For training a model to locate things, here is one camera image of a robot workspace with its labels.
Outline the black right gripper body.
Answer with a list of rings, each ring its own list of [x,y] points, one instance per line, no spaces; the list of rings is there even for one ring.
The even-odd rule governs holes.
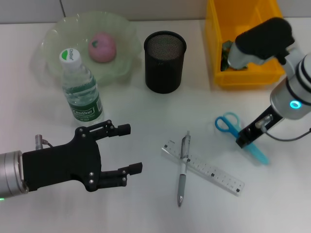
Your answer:
[[[258,118],[240,131],[253,142],[280,121],[280,115],[269,106]]]

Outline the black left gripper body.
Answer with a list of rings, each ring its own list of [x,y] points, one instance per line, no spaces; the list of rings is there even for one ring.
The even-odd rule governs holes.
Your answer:
[[[23,153],[22,163],[30,192],[71,180],[81,182],[88,192],[98,190],[100,152],[87,127],[77,128],[64,145]]]

